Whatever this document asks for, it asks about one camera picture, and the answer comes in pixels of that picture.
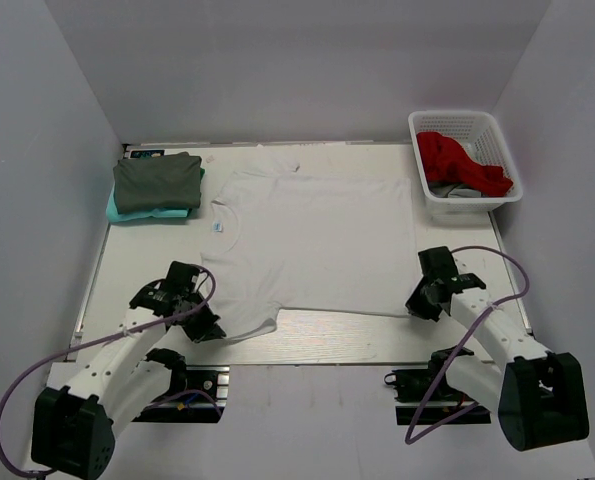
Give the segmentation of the white t-shirt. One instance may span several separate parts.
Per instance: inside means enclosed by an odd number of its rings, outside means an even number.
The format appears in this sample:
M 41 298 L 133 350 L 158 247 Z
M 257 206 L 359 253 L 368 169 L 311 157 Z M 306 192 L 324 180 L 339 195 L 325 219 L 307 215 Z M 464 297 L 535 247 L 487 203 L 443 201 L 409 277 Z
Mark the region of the white t-shirt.
M 281 310 L 402 317 L 415 286 L 411 182 L 308 175 L 263 154 L 211 202 L 201 254 L 227 340 L 274 331 Z

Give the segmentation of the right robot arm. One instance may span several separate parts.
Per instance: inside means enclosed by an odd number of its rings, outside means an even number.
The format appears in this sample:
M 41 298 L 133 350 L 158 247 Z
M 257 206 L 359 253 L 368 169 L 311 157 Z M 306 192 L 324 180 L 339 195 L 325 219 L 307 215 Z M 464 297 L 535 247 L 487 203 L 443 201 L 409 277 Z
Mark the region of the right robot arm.
M 504 437 L 520 452 L 586 439 L 590 422 L 579 361 L 553 352 L 516 324 L 502 308 L 512 298 L 492 299 L 484 281 L 448 247 L 423 250 L 418 257 L 422 277 L 406 303 L 409 313 L 432 321 L 446 315 L 466 332 L 454 347 L 432 354 L 406 444 L 478 407 L 497 417 Z M 434 394 L 449 399 L 457 392 L 470 404 L 414 431 Z

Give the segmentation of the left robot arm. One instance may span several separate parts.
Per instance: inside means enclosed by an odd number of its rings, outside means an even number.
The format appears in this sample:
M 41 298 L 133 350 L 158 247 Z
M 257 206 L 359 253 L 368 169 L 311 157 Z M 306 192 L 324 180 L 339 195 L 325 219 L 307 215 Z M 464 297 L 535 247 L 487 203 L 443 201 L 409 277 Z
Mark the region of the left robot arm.
M 49 472 L 97 479 L 116 442 L 142 413 L 187 396 L 185 357 L 159 346 L 170 333 L 202 343 L 225 336 L 208 302 L 216 280 L 206 268 L 174 261 L 166 276 L 130 300 L 116 333 L 62 387 L 45 388 L 34 406 L 30 456 Z

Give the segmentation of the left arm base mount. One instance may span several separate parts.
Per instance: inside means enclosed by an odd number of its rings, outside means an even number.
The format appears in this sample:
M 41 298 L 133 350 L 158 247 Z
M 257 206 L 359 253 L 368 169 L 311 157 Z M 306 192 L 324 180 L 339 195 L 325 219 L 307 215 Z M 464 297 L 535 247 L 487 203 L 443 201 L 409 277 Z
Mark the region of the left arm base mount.
M 226 407 L 229 379 L 228 366 L 188 366 L 185 381 L 156 398 L 134 422 L 217 424 Z

